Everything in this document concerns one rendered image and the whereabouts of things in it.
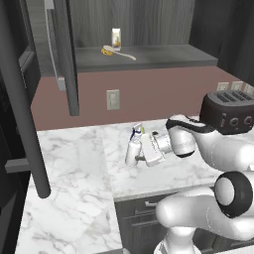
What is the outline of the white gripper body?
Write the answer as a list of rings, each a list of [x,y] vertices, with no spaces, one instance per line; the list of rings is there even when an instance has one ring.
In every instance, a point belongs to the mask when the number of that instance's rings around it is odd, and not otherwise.
[[[141,136],[142,151],[148,167],[154,167],[165,161],[165,155],[153,135],[145,133]]]

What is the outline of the white spray bottle blue top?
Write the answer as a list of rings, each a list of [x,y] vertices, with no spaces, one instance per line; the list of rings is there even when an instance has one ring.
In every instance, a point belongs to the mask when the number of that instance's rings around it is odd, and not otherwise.
[[[133,126],[125,157],[125,164],[129,167],[135,167],[138,164],[137,157],[141,153],[141,136],[143,134],[144,128],[142,123]]]

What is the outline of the dark grey base cabinet drawers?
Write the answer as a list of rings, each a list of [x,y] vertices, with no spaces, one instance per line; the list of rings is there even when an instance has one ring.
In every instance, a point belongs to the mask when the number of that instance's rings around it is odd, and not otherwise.
[[[165,237],[167,229],[158,222],[155,208],[145,206],[146,200],[158,202],[165,197],[167,195],[162,194],[114,202],[122,245],[131,254],[154,254],[156,246]],[[230,240],[203,229],[197,229],[192,240],[202,254],[254,245],[254,238]]]

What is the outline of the dark four-slot toaster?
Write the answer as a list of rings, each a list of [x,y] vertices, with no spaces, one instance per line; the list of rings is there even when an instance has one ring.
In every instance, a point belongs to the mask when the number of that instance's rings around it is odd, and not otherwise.
[[[222,135],[247,133],[254,126],[254,96],[241,90],[210,92],[202,100],[199,120]]]

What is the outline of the white bottle with yellow print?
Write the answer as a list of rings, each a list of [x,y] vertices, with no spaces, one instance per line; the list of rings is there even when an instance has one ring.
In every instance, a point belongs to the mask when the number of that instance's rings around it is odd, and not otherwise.
[[[111,32],[111,44],[115,51],[121,50],[121,30],[113,28]]]

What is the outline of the dark grey open wall cabinet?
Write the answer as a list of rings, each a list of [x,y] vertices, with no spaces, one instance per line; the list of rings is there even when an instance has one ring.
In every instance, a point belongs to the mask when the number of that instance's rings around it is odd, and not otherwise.
[[[69,0],[77,70],[81,72],[206,66],[217,58],[189,43],[195,0]],[[112,29],[121,30],[113,54]]]

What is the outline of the dark grey corner wall cabinet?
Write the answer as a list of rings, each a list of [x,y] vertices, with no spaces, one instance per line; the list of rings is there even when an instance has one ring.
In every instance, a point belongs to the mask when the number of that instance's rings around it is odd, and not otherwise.
[[[254,0],[195,0],[189,43],[254,87]]]

